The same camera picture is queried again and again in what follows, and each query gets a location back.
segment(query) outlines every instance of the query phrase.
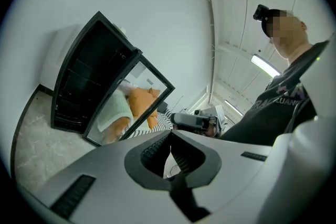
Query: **white ceiling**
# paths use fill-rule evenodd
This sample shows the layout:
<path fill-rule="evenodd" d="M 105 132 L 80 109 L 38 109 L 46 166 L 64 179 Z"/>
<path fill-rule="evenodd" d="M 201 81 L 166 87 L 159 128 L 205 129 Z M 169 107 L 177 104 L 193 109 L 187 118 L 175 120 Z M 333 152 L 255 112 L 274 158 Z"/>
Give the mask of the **white ceiling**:
<path fill-rule="evenodd" d="M 289 10 L 306 23 L 314 44 L 330 37 L 335 23 L 324 0 L 212 0 L 214 12 L 215 65 L 211 104 L 221 104 L 234 122 L 242 117 L 224 100 L 245 113 L 266 88 L 271 77 L 250 62 L 253 54 L 267 59 L 283 72 L 287 62 L 274 50 L 253 20 L 258 4 Z"/>

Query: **ceiling light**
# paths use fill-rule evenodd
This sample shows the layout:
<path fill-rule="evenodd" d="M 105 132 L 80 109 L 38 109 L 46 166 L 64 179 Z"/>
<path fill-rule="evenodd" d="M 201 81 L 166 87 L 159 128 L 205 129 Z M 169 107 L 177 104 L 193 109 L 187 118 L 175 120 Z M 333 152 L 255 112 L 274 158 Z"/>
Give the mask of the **ceiling light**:
<path fill-rule="evenodd" d="M 268 73 L 272 78 L 281 74 L 278 70 L 271 66 L 271 64 L 269 64 L 266 60 L 256 54 L 253 55 L 251 62 L 260 67 L 266 73 Z"/>
<path fill-rule="evenodd" d="M 236 109 L 229 101 L 227 100 L 224 100 L 225 103 L 227 103 L 229 106 L 231 106 L 240 116 L 243 116 L 243 114 L 238 110 Z"/>

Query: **striped bedding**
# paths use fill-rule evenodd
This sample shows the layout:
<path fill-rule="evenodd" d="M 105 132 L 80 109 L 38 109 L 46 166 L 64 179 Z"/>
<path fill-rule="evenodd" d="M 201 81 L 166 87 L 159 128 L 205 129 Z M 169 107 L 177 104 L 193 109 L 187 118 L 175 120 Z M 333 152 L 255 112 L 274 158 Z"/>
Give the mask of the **striped bedding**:
<path fill-rule="evenodd" d="M 153 132 L 158 131 L 164 131 L 164 130 L 172 130 L 173 124 L 170 121 L 170 116 L 172 112 L 170 110 L 166 110 L 165 113 L 158 112 L 158 116 L 156 117 L 158 125 L 156 125 L 152 130 L 150 131 L 134 131 L 127 139 L 143 135 L 143 134 L 149 134 Z"/>

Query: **towel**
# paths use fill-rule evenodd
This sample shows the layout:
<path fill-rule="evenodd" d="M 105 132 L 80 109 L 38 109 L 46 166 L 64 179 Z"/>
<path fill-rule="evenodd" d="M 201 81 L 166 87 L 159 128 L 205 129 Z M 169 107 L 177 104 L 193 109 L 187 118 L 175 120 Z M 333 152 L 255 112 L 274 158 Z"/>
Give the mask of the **towel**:
<path fill-rule="evenodd" d="M 98 115 L 98 130 L 100 132 L 104 131 L 121 117 L 128 117 L 130 125 L 133 124 L 133 114 L 124 94 L 120 90 L 115 90 Z"/>

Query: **tile floor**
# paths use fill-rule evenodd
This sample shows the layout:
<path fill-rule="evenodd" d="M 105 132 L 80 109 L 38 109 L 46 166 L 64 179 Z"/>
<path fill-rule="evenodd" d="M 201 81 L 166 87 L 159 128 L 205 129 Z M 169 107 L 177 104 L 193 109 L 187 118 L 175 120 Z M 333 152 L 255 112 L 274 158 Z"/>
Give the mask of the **tile floor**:
<path fill-rule="evenodd" d="M 15 177 L 32 194 L 51 176 L 96 148 L 79 134 L 50 128 L 51 100 L 37 92 L 17 138 Z"/>

